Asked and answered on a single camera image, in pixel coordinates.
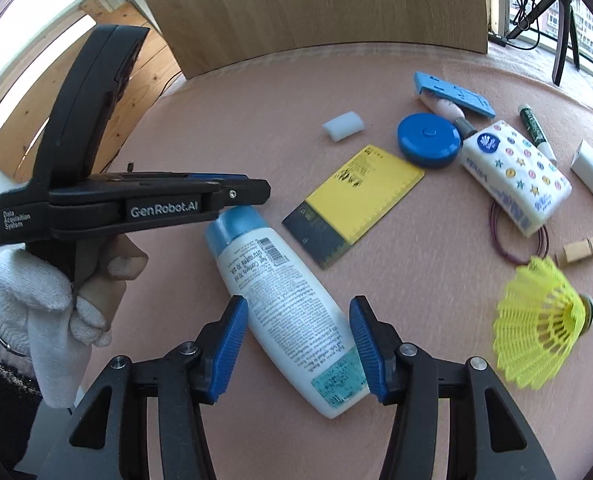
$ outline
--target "white glove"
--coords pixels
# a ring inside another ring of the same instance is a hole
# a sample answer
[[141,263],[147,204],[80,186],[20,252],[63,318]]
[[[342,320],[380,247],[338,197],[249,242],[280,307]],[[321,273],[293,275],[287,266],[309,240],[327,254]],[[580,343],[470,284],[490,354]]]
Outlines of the white glove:
[[110,325],[147,254],[126,235],[109,238],[96,272],[77,291],[57,268],[22,250],[0,253],[0,359],[36,377],[48,406],[68,408],[90,361],[90,345],[112,341]]

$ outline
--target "blue tape measure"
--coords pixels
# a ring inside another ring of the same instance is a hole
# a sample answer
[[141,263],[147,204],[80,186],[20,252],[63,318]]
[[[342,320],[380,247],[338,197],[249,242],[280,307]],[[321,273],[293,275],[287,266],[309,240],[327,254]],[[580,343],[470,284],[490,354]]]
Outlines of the blue tape measure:
[[444,118],[434,114],[406,117],[397,130],[405,158],[421,168],[444,168],[461,149],[461,136]]

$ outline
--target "tabletop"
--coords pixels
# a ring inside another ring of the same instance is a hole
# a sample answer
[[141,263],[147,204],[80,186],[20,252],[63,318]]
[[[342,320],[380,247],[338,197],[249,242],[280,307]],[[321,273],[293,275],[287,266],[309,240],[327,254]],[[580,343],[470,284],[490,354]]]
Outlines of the tabletop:
[[[413,74],[431,73],[485,96],[525,134],[516,111],[531,104],[573,191],[548,221],[551,253],[593,235],[593,197],[569,170],[582,139],[593,146],[593,108],[486,57],[444,48],[358,44],[271,54],[189,80],[163,96],[116,157],[111,171],[245,173],[272,185],[259,212],[314,272],[344,312],[365,295],[376,315],[436,358],[473,355],[495,366],[495,306],[515,269],[490,243],[490,196],[462,167],[428,170],[423,180],[350,251],[321,270],[281,225],[317,186],[367,144],[401,155],[395,131],[407,115],[426,111]],[[321,124],[349,110],[365,131],[334,143]],[[491,124],[476,114],[479,128]],[[150,256],[130,283],[113,324],[113,342],[95,349],[90,384],[108,360],[162,356],[217,319],[228,292],[204,240],[204,224],[132,234]],[[527,256],[509,220],[502,240]],[[593,297],[593,258],[565,269]],[[506,383],[540,440],[559,480],[579,480],[593,464],[593,326],[560,373],[538,390]],[[203,409],[217,478],[372,480],[378,478],[394,407],[369,396],[334,420],[317,413],[279,373],[248,332],[229,389]],[[152,478],[156,410],[150,410]],[[447,464],[449,409],[441,402],[435,478]]]

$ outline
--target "white plastic bottle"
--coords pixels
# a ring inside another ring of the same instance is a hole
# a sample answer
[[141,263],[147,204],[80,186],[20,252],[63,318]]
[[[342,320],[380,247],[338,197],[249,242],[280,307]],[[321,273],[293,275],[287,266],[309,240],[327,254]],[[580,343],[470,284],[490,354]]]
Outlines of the white plastic bottle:
[[318,412],[334,418],[369,393],[347,317],[253,207],[224,211],[206,240],[230,293],[248,300],[250,330]]

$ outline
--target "black sleeve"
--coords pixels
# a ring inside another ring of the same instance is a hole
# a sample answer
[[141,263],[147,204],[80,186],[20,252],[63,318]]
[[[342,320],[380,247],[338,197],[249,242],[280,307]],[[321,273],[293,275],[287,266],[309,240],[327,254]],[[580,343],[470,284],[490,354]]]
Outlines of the black sleeve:
[[36,380],[0,362],[0,461],[11,474],[25,455],[40,402]]

